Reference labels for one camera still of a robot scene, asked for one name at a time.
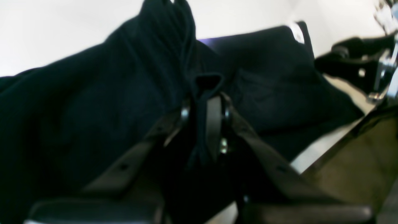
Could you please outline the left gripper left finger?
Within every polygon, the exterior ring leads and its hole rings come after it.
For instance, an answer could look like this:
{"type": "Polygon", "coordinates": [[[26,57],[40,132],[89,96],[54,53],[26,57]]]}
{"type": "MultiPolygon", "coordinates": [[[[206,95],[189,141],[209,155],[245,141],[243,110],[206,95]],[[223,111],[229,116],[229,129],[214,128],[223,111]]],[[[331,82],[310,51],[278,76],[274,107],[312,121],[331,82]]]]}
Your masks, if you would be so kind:
{"type": "Polygon", "coordinates": [[[160,189],[163,159],[172,139],[188,124],[191,101],[162,116],[103,174],[68,198],[33,205],[26,224],[166,224],[160,189]]]}

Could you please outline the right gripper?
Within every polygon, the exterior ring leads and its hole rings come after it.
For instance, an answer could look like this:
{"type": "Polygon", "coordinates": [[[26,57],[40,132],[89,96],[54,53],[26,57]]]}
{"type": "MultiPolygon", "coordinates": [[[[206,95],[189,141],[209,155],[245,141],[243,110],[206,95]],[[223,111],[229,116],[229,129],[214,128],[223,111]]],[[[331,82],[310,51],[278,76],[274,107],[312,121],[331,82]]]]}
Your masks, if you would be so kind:
{"type": "Polygon", "coordinates": [[[397,48],[397,32],[377,38],[354,37],[316,58],[315,68],[348,81],[370,102],[387,99],[397,103],[397,48]]]}

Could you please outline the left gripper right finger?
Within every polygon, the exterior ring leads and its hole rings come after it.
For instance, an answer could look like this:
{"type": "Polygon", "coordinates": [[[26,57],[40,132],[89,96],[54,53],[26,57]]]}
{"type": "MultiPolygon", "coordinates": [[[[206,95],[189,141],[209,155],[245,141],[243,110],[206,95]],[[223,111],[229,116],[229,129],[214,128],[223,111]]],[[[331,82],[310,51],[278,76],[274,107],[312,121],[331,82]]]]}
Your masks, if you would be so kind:
{"type": "Polygon", "coordinates": [[[220,94],[208,100],[206,140],[227,171],[237,224],[372,224],[368,205],[345,203],[309,183],[220,94]]]}

